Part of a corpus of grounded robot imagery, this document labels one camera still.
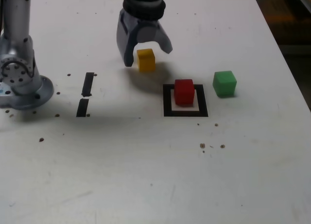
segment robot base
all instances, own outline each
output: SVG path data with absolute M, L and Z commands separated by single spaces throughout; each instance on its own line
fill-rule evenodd
M 27 110 L 36 108 L 46 103 L 53 95 L 54 88 L 52 81 L 44 76 L 42 79 L 42 86 L 36 93 L 28 95 L 17 95 L 11 87 L 5 83 L 0 84 L 0 108 L 13 108 L 16 110 Z

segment green cube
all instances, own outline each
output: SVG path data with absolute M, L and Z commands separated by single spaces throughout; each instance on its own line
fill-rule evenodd
M 213 87 L 220 98 L 232 97 L 234 95 L 237 80 L 232 71 L 216 72 Z

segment floor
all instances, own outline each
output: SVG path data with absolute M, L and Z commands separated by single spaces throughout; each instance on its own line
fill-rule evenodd
M 291 49 L 290 51 L 293 54 L 283 54 L 284 58 L 300 88 L 301 93 L 306 100 L 306 103 L 309 106 L 309 109 L 311 110 L 311 46 L 308 48 L 308 50 L 301 50 L 299 47 L 297 47 L 297 49 Z

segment cube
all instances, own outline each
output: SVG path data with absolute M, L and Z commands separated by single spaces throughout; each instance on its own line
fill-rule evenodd
M 175 80 L 174 97 L 176 105 L 193 105 L 194 84 L 192 80 Z
M 213 87 L 220 98 L 232 97 L 234 95 L 237 80 L 232 71 L 216 72 Z
M 156 69 L 156 58 L 152 49 L 137 50 L 137 61 L 140 72 L 153 72 Z

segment black square outline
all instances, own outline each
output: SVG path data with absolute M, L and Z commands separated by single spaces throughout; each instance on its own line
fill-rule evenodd
M 208 117 L 203 85 L 194 85 L 198 97 L 199 111 L 172 111 L 171 90 L 175 85 L 163 85 L 163 107 L 165 117 Z

